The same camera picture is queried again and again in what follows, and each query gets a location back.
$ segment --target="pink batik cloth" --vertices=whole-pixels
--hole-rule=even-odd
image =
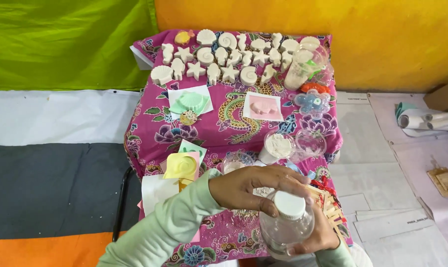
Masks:
[[[175,52],[177,45],[174,38],[179,30],[168,30],[151,36],[133,45],[154,62],[154,67],[162,65],[163,54],[161,45],[173,44]],[[223,32],[215,32],[216,39]],[[230,32],[234,35],[247,34],[246,46],[249,49],[250,42],[256,39],[271,41],[269,33]],[[283,40],[295,39],[300,41],[305,36],[284,35]],[[331,35],[315,36],[321,45],[330,53]],[[196,51],[201,47],[196,42],[196,37],[191,38],[190,52],[196,56]],[[218,48],[215,42],[211,49],[214,52]],[[258,85],[263,74],[263,67],[256,65],[256,73],[259,77],[257,85],[246,86],[239,77],[234,84],[223,82],[220,77],[215,86],[208,83],[206,76],[200,81],[193,77],[183,76],[181,81],[171,81],[158,86],[152,83],[151,78],[144,88],[135,112],[125,134],[124,146],[129,155],[132,167],[137,171],[138,177],[146,179],[148,175],[163,173],[160,163],[167,159],[168,155],[178,151],[182,139],[186,139],[196,145],[207,148],[207,153],[200,166],[200,174],[210,168],[222,170],[223,158],[228,152],[241,150],[252,158],[258,159],[258,153],[263,147],[263,138],[271,129],[280,129],[290,135],[295,135],[301,129],[310,129],[321,133],[327,141],[328,149],[324,156],[309,158],[297,164],[304,174],[312,170],[319,180],[325,175],[329,180],[329,186],[334,188],[331,174],[328,171],[328,163],[342,145],[342,137],[336,121],[336,90],[334,79],[330,81],[331,89],[330,105],[328,113],[321,120],[315,121],[310,115],[302,116],[298,113],[298,106],[287,98],[294,93],[284,88],[285,73],[278,72],[269,83]],[[211,95],[213,108],[199,116],[199,120],[191,125],[180,124],[172,120],[169,112],[168,90],[178,90],[190,87],[207,85]],[[281,97],[281,112],[284,122],[269,122],[245,118],[242,116],[242,108],[246,92],[276,95]],[[348,245],[352,240],[346,223],[342,224],[343,234]],[[259,230],[259,215],[249,210],[226,210],[220,214],[204,218],[200,227],[201,237],[199,242],[181,244],[176,247],[173,256],[163,266],[193,266],[218,263],[230,259],[252,258],[267,256],[268,253],[262,242]],[[199,262],[191,262],[191,258],[200,259]]]

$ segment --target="red ribbon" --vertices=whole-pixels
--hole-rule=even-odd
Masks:
[[[336,191],[328,186],[328,178],[326,177],[326,175],[323,175],[321,177],[321,182],[317,181],[317,180],[311,180],[311,185],[315,185],[318,189],[320,190],[326,190],[328,191],[334,198],[335,198],[335,205],[339,205],[339,201],[336,198]]]

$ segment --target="plastic bottle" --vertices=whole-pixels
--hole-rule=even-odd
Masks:
[[[304,198],[284,191],[274,191],[271,199],[280,215],[276,218],[260,213],[260,230],[267,251],[279,260],[292,260],[287,248],[307,239],[315,227],[315,216]]]

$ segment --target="plastic lid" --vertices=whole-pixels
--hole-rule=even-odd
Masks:
[[[279,210],[280,216],[289,220],[297,220],[305,213],[305,199],[285,191],[277,191],[273,203]]]

